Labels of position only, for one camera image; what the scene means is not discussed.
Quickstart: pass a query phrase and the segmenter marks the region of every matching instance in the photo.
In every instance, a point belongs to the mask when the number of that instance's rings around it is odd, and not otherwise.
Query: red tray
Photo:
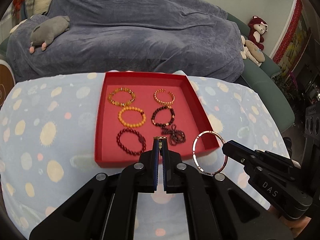
[[[98,110],[97,129],[95,139],[94,159],[102,168],[125,167],[138,161],[139,156],[129,155],[124,152],[116,142],[116,136],[124,127],[118,120],[120,106],[115,106],[108,101],[108,95],[117,88],[127,87],[135,95],[135,101],[130,105],[141,108],[147,121],[135,128],[146,139],[147,149],[151,150],[153,137],[161,135],[161,128],[151,123],[153,112],[161,107],[153,94],[157,89],[166,89],[165,93],[158,93],[158,99],[171,101],[167,92],[171,91],[175,96],[172,108],[175,112],[174,124],[178,130],[184,131],[187,141],[176,146],[169,144],[169,150],[180,153],[182,159],[192,158],[192,145],[196,136],[206,130],[212,130],[207,115],[194,92],[188,78],[181,75],[145,72],[108,72],[106,73]],[[119,92],[113,96],[115,101],[127,102],[131,95],[127,92]],[[141,122],[141,115],[136,111],[125,111],[122,118],[127,123]],[[170,120],[170,111],[165,109],[156,115],[156,122],[166,123]],[[140,151],[141,143],[138,137],[132,133],[124,133],[121,142],[132,151]],[[196,145],[197,156],[207,155],[219,148],[217,139],[203,135]]]

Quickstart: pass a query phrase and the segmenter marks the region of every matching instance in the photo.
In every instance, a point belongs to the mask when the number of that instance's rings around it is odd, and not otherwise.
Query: pink plush foot
[[[33,54],[35,52],[35,47],[31,46],[30,49],[29,49],[29,52],[30,52],[30,54]]]
[[[42,51],[44,51],[46,48],[47,48],[47,44],[45,42],[42,43],[42,46],[41,46]]]

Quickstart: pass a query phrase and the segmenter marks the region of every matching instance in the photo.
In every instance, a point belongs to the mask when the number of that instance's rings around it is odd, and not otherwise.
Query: red patterned border
[[[302,2],[301,2],[301,0],[297,0],[296,6],[294,7],[292,20],[290,22],[288,30],[287,30],[287,32],[286,32],[286,34],[285,34],[280,46],[279,46],[277,52],[275,53],[275,55],[273,57],[273,61],[275,63],[277,63],[277,64],[282,59],[285,51],[287,50],[287,48],[288,48],[288,46],[290,44],[290,41],[292,39],[292,36],[293,36],[294,32],[297,29],[298,22],[299,22],[299,19],[300,19],[300,16],[301,16],[301,11],[302,11]]]

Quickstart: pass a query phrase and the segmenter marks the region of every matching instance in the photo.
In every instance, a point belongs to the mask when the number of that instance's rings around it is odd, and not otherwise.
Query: plush bear face
[[[267,30],[267,27],[262,25],[262,24],[254,24],[253,25],[253,28],[258,32],[260,33],[260,35],[263,35],[263,33],[266,32]]]

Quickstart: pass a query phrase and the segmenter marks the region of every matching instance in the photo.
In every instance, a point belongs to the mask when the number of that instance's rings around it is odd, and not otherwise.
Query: silver bolt
[[[223,181],[225,179],[225,176],[222,173],[217,173],[214,178],[218,181]]]
[[[177,169],[178,170],[185,170],[187,168],[187,165],[185,165],[184,163],[178,163],[177,164]]]
[[[104,173],[99,173],[96,176],[97,180],[104,180],[106,178],[106,175]]]
[[[133,166],[136,170],[141,170],[144,167],[143,163],[136,163]]]

